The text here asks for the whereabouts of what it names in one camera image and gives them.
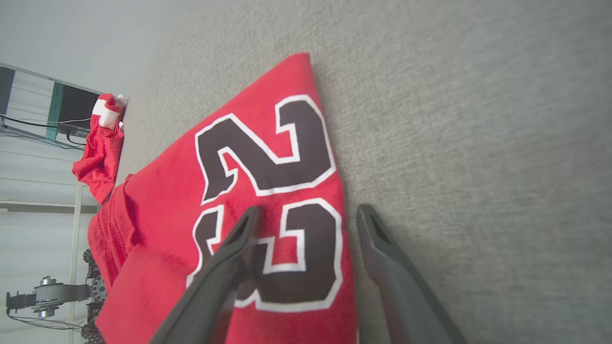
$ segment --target cable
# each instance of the cable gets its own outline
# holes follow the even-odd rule
[[[17,122],[17,123],[23,123],[23,124],[29,124],[29,125],[35,125],[37,127],[57,128],[55,125],[28,123],[28,122],[20,121],[19,119],[8,118],[7,116],[5,116],[3,114],[0,114],[0,117],[4,117],[4,118],[8,119],[9,121],[13,121],[13,122]]]
[[[55,143],[54,141],[52,141],[52,140],[50,140],[48,138],[31,137],[31,136],[22,135],[22,134],[19,134],[19,133],[5,132],[5,131],[2,131],[2,130],[0,130],[0,133],[11,134],[11,135],[0,135],[0,136],[5,136],[5,137],[25,137],[25,138],[29,138],[29,139],[32,139],[32,140],[44,142],[46,144],[50,144],[52,146],[56,146],[56,147],[59,147],[61,149],[81,149],[81,150],[83,150],[82,147],[76,147],[76,146],[64,147],[64,146],[61,146],[61,145]]]
[[[17,122],[17,123],[22,123],[22,124],[27,124],[27,125],[34,125],[36,127],[57,128],[57,126],[55,126],[55,125],[45,125],[45,124],[36,124],[36,123],[24,122],[24,121],[22,121],[20,119],[15,119],[15,118],[8,117],[5,114],[0,114],[0,117],[4,117],[4,118],[8,119],[9,121],[13,121],[13,122]],[[90,131],[89,129],[77,127],[75,125],[64,124],[65,122],[70,122],[70,121],[64,121],[64,122],[58,122],[58,123],[66,125],[67,127],[77,128],[79,130],[83,130],[83,131],[86,131],[86,132]]]
[[[85,327],[85,326],[81,326],[83,321],[81,321],[77,325],[72,325],[72,324],[66,323],[65,321],[30,318],[30,317],[27,317],[27,316],[15,316],[15,315],[11,315],[10,314],[10,309],[6,310],[6,315],[9,318],[13,319],[13,320],[21,321],[24,324],[28,324],[28,325],[32,325],[32,326],[37,326],[37,327],[43,327],[43,328],[46,328],[46,329],[73,330],[75,332],[81,332],[83,330],[83,328]],[[40,324],[39,322],[41,322],[41,321],[47,321],[49,323],[62,324],[64,326],[47,326],[47,325]]]
[[[68,140],[69,142],[72,142],[74,144],[78,144],[79,146],[87,146],[86,143],[78,143],[78,142],[74,142],[70,139],[70,134],[66,134],[66,140]]]
[[[90,118],[84,118],[84,119],[71,119],[69,121],[59,121],[59,122],[54,122],[54,121],[47,121],[46,119],[34,119],[34,118],[14,118],[11,116],[6,116],[3,115],[4,117],[6,117],[7,119],[21,119],[22,121],[31,121],[31,122],[42,122],[42,123],[72,123],[72,122],[84,122],[84,121],[88,121],[91,119]]]

